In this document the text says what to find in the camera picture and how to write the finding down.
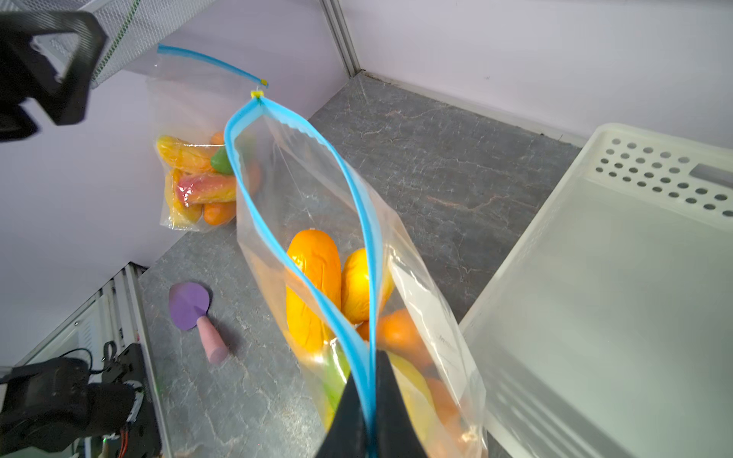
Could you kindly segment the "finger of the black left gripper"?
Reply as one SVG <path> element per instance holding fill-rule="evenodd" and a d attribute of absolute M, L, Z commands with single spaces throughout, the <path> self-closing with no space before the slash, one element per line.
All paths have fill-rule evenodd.
<path fill-rule="evenodd" d="M 63 74 L 32 47 L 34 38 L 72 34 L 76 50 Z M 1 124 L 33 126 L 22 103 L 35 100 L 57 126 L 82 122 L 93 73 L 107 40 L 87 11 L 9 11 L 1 15 Z"/>

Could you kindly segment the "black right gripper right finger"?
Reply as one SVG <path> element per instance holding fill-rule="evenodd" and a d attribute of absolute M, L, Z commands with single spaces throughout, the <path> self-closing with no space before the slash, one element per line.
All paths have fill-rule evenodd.
<path fill-rule="evenodd" d="M 387 352 L 376 353 L 375 451 L 379 458 L 426 458 Z"/>

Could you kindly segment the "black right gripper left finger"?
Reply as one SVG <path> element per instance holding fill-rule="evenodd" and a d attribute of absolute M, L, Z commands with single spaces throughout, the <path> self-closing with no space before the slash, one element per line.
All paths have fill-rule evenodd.
<path fill-rule="evenodd" d="M 365 458 L 368 431 L 356 384 L 347 381 L 326 438 L 315 458 Z"/>

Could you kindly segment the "yellow green mango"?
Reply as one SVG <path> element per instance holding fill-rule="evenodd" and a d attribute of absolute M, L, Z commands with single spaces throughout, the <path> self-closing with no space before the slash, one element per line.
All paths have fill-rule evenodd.
<path fill-rule="evenodd" d="M 431 399 L 431 393 L 429 392 L 426 379 L 420 374 L 419 371 L 407 360 L 399 357 L 393 353 L 387 352 L 389 361 L 391 362 L 392 369 L 397 379 L 398 387 L 401 391 L 404 403 L 408 410 L 408 416 L 417 437 L 428 455 L 426 448 L 423 445 L 423 441 L 433 435 L 435 424 L 437 422 L 436 412 L 433 406 L 433 399 Z M 347 381 L 353 380 L 353 377 L 345 372 L 339 376 L 341 381 L 340 393 L 337 396 L 338 403 L 335 408 L 332 408 L 330 415 L 328 416 L 328 431 L 333 422 L 336 410 L 340 404 L 342 395 L 344 393 Z M 366 430 L 368 431 L 368 454 L 366 457 L 377 457 L 375 451 L 375 430 L 374 421 L 368 423 L 366 420 Z"/>

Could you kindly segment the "orange mango top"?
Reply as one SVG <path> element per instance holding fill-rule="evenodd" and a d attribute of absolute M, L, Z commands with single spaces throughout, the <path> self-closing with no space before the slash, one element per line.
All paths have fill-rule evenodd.
<path fill-rule="evenodd" d="M 378 317 L 376 348 L 394 353 L 418 369 L 434 366 L 433 357 L 406 309 Z"/>

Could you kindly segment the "spare clear zip-top bag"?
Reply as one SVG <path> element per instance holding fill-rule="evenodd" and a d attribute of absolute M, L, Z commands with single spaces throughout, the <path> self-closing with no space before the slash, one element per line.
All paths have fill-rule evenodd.
<path fill-rule="evenodd" d="M 255 92 L 223 132 L 238 242 L 325 428 L 321 457 L 484 457 L 486 391 L 396 212 Z"/>

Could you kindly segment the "orange wrinkled small mango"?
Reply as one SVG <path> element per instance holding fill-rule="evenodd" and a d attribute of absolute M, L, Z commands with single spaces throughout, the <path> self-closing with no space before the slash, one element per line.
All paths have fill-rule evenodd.
<path fill-rule="evenodd" d="M 370 275 L 364 248 L 353 252 L 343 268 L 342 312 L 351 324 L 362 324 L 370 318 Z"/>

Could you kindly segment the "clear zip-top bag blue zipper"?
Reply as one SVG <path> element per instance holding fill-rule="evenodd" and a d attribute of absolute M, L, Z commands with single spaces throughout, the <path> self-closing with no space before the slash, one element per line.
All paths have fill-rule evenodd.
<path fill-rule="evenodd" d="M 147 92 L 164 171 L 161 225 L 207 232 L 236 217 L 238 184 L 224 128 L 266 79 L 204 53 L 160 45 Z"/>

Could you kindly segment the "red yellow mango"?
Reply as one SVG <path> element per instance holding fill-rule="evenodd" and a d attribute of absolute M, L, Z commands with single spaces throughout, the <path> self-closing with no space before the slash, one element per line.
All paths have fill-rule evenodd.
<path fill-rule="evenodd" d="M 183 176 L 174 186 L 178 199 L 186 206 L 234 202 L 237 179 L 219 174 Z"/>

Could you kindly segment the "large orange mango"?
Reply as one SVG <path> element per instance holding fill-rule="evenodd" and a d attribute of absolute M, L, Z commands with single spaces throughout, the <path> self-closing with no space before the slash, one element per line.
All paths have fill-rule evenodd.
<path fill-rule="evenodd" d="M 247 163 L 249 191 L 257 193 L 262 185 L 262 170 L 256 156 Z M 211 226 L 229 223 L 236 216 L 236 202 L 208 203 L 203 208 L 204 221 Z"/>

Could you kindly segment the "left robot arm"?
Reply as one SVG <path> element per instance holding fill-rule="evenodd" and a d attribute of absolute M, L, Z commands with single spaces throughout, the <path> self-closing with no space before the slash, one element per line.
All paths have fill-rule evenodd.
<path fill-rule="evenodd" d="M 36 36 L 75 34 L 76 53 L 63 78 L 32 48 Z M 87 11 L 11 11 L 1 15 L 1 139 L 34 135 L 21 104 L 36 100 L 60 126 L 84 120 L 97 61 L 107 36 Z M 79 438 L 126 433 L 143 393 L 124 383 L 93 383 L 92 364 L 70 354 L 17 366 L 2 376 L 1 452 L 38 448 L 62 452 Z"/>

